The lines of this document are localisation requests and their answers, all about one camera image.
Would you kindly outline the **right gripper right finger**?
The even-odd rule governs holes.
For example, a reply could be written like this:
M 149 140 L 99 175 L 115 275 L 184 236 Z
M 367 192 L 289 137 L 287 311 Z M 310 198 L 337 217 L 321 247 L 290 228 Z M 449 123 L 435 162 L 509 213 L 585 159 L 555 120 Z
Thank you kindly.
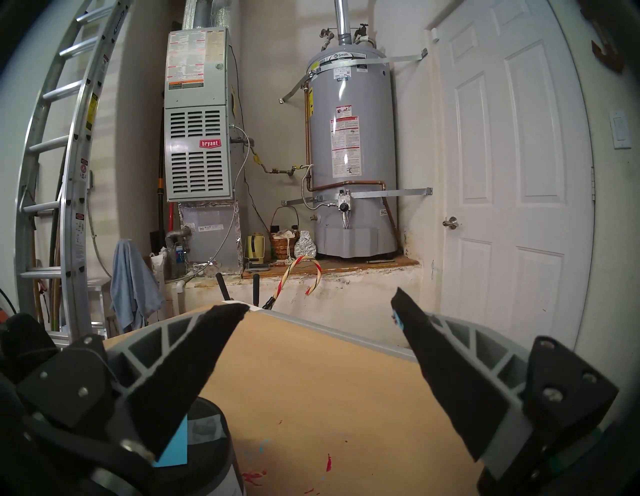
M 549 335 L 530 349 L 473 322 L 391 299 L 434 398 L 474 461 L 479 481 L 550 481 L 590 451 L 619 389 Z

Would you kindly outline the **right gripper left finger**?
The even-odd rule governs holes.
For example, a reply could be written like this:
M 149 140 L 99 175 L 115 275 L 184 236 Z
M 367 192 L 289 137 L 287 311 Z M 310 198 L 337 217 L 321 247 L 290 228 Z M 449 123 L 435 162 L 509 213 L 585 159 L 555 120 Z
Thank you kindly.
M 245 303 L 222 303 L 104 347 L 87 335 L 16 387 L 33 433 L 73 458 L 155 462 L 215 369 Z

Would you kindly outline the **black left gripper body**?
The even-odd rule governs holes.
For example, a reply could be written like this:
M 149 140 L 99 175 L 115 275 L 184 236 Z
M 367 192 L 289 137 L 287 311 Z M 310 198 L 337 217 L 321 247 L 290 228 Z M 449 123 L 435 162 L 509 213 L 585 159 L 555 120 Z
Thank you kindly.
M 1 372 L 17 385 L 58 353 L 44 325 L 28 313 L 1 323 Z

